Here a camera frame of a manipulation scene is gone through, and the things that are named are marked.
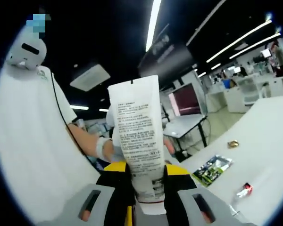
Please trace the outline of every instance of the white shirt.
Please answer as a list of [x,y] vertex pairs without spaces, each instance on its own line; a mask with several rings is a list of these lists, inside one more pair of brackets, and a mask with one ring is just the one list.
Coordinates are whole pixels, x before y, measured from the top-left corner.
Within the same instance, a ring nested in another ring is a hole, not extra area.
[[[56,82],[55,89],[71,123],[76,114]],[[68,199],[99,177],[67,132],[47,67],[33,72],[4,65],[0,73],[0,169],[35,224],[56,218]]]

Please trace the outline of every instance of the black ceiling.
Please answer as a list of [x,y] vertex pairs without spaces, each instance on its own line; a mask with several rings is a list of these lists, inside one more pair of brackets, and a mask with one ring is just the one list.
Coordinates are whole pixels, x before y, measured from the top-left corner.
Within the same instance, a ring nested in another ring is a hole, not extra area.
[[[155,34],[167,24],[184,42],[194,34],[219,0],[162,0]],[[153,0],[102,0],[84,4],[44,4],[51,21],[44,41],[51,68],[70,104],[89,106],[77,111],[84,119],[103,118],[99,108],[109,107],[107,87],[138,77],[137,65],[145,54]],[[237,51],[229,49],[209,64],[205,61],[265,21],[264,1],[227,0],[188,46],[200,71],[228,62]],[[269,24],[246,38],[251,45],[275,33]],[[111,78],[89,92],[70,87],[73,74],[90,61],[99,62]]]

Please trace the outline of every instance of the floor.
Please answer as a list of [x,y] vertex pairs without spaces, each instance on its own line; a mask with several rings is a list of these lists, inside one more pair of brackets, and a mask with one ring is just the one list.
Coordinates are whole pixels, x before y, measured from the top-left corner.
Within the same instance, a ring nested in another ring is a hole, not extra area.
[[[209,145],[230,127],[232,127],[244,114],[243,113],[229,113],[227,107],[219,110],[217,113],[209,113],[208,120],[203,123],[203,130],[207,136],[207,144]],[[193,155],[199,150],[203,149],[202,141],[190,146],[187,151]]]

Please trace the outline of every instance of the black cable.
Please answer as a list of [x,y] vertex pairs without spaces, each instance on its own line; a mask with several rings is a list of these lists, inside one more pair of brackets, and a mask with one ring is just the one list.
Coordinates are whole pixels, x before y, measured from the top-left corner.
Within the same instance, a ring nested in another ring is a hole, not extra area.
[[79,148],[80,152],[85,156],[85,158],[87,159],[87,161],[98,171],[100,172],[94,165],[93,163],[90,161],[90,159],[88,158],[88,156],[84,153],[83,149],[81,148],[81,146],[78,144],[77,140],[75,139],[74,135],[72,134],[72,132],[70,131],[64,117],[63,117],[63,114],[62,114],[62,111],[61,111],[61,108],[60,108],[60,105],[58,104],[58,97],[57,97],[57,93],[56,93],[56,88],[55,88],[55,84],[54,84],[54,81],[53,81],[53,73],[51,73],[51,81],[52,81],[52,86],[53,86],[53,92],[55,94],[55,98],[56,98],[56,102],[57,102],[57,106],[58,106],[58,111],[60,112],[60,115],[63,119],[63,122],[68,130],[68,132],[70,133],[70,135],[72,136],[73,140],[75,141],[75,144],[77,145],[77,147]]

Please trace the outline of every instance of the white tube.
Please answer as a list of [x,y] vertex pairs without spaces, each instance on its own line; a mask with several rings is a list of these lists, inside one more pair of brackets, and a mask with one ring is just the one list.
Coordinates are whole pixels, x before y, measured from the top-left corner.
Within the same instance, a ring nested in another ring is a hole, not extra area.
[[141,203],[163,202],[164,145],[158,76],[108,88],[115,129]]

